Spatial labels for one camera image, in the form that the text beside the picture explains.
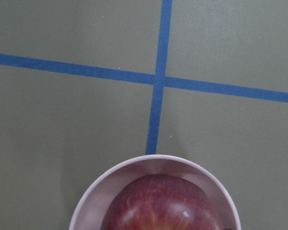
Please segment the red apple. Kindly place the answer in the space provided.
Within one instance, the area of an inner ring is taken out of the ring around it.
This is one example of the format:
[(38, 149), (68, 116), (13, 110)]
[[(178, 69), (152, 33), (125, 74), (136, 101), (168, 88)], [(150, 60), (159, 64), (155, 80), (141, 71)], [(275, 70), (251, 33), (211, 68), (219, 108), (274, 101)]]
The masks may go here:
[(222, 230), (207, 194), (174, 176), (151, 174), (125, 186), (103, 218), (102, 230)]

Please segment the pink bowl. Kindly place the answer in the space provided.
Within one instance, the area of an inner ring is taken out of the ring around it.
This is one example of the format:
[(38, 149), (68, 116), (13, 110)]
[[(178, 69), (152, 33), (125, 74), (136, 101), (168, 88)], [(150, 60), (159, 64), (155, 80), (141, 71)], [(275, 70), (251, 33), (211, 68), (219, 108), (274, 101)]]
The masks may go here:
[(240, 230), (236, 206), (226, 188), (209, 171), (187, 159), (150, 154), (123, 161), (99, 176), (84, 192), (73, 213), (71, 230), (98, 230), (114, 197), (133, 180), (147, 174), (167, 174), (188, 180), (212, 200), (227, 230)]

